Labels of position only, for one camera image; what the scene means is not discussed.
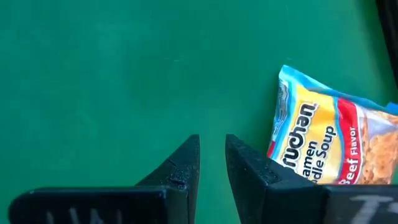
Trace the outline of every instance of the plastic wrapper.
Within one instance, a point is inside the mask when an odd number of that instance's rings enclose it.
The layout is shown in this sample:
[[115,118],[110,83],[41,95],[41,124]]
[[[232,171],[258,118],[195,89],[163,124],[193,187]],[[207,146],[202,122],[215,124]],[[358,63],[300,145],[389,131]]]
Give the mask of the plastic wrapper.
[[284,65],[267,155],[318,184],[390,184],[398,116]]

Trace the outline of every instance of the green table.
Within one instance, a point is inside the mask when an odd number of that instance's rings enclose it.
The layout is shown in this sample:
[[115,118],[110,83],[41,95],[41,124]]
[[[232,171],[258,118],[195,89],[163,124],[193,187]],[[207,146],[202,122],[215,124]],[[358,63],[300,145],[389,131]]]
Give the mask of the green table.
[[0,3],[0,222],[23,191],[131,186],[201,135],[197,223],[239,223],[224,137],[265,152],[277,74],[397,96],[374,1]]

